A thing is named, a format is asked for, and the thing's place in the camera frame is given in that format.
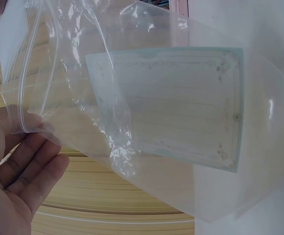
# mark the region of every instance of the plastic sheet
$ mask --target plastic sheet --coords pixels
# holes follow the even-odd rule
[[[0,18],[0,61],[15,131],[51,131],[183,212],[213,221],[284,179],[284,159],[240,150],[255,141],[245,137],[253,86],[283,75],[198,22],[133,0],[14,0]],[[26,112],[50,125],[30,126]],[[274,115],[270,144],[282,128]]]

